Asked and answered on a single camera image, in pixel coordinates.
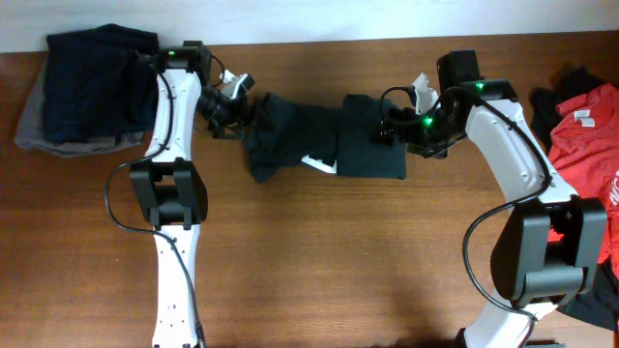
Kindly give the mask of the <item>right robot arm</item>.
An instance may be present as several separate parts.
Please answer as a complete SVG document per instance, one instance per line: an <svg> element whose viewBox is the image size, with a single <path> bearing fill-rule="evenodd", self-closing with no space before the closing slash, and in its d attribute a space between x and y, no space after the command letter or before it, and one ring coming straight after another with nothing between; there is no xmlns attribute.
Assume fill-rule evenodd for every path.
<svg viewBox="0 0 619 348"><path fill-rule="evenodd" d="M407 144L411 153L438 157L464 138L486 159L504 203L476 217L462 240L462 259L486 299L462 328L456 347L530 347L536 324L594 285L606 211L583 198L552 166L505 79L461 81L435 92L404 86L408 107L380 107L374 141ZM473 232L501 213L509 217L490 256L493 291L475 277L469 255Z"/></svg>

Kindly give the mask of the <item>folded grey garment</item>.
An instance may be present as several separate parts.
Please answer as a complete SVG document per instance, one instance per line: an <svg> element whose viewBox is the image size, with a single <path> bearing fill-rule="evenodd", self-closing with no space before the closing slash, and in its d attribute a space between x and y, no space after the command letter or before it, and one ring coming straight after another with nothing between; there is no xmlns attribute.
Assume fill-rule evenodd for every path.
<svg viewBox="0 0 619 348"><path fill-rule="evenodd" d="M44 138L44 83L46 61L26 100L15 130L15 144L23 150L40 150L60 158L105 155L140 145L143 132L118 137L94 137L85 142L57 144Z"/></svg>

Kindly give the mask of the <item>black garment under pile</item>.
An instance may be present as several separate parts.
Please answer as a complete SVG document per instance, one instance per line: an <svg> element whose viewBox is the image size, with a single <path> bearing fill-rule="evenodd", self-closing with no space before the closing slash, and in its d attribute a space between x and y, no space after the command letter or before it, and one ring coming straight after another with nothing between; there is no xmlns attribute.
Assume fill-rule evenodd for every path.
<svg viewBox="0 0 619 348"><path fill-rule="evenodd" d="M554 89L538 88L532 92L530 97L534 111L532 129L548 149L548 154L551 148L550 133L561 121L556 106L607 83L618 89L616 84L596 77L580 67L562 77ZM613 271L609 261L601 263L598 259L593 288L583 295L575 296L568 304L560 306L559 311L587 324L617 332L618 271Z"/></svg>

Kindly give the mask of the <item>red t-shirt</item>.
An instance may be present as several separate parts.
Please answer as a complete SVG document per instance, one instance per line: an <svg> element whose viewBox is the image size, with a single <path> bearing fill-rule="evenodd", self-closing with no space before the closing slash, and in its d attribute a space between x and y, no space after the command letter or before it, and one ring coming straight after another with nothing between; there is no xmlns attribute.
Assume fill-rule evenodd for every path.
<svg viewBox="0 0 619 348"><path fill-rule="evenodd" d="M607 213L599 261L618 271L618 89L604 84L556 106L548 157L582 198L598 198Z"/></svg>

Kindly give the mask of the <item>dark green t-shirt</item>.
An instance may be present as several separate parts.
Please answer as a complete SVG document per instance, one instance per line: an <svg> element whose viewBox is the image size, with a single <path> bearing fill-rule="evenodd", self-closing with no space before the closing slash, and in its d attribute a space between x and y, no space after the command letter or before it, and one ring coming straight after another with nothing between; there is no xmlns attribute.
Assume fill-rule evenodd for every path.
<svg viewBox="0 0 619 348"><path fill-rule="evenodd" d="M372 141L380 133L381 113L396 107L363 94L348 94L340 108L326 108L268 93L255 102L245 141L250 174L264 183L279 169L310 157L334 166L339 176L403 180L404 144Z"/></svg>

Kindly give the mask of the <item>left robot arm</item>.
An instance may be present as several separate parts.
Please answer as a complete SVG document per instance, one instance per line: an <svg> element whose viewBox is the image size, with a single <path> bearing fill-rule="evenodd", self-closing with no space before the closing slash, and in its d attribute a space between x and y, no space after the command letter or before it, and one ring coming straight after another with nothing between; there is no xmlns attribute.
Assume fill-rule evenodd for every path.
<svg viewBox="0 0 619 348"><path fill-rule="evenodd" d="M203 347L194 288L200 225L208 213L207 189L192 162L195 115L216 138L242 135L250 120L248 73L222 70L210 82L215 57L200 41L185 41L155 57L160 99L153 137L130 180L154 237L158 261L157 348Z"/></svg>

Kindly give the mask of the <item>folded navy blue garment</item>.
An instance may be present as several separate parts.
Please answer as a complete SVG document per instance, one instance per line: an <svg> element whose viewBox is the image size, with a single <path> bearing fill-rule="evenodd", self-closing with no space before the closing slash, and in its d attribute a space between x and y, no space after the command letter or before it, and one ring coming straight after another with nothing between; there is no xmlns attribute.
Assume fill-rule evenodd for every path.
<svg viewBox="0 0 619 348"><path fill-rule="evenodd" d="M44 137L54 143L119 137L154 127L157 34L117 24L51 34L44 82Z"/></svg>

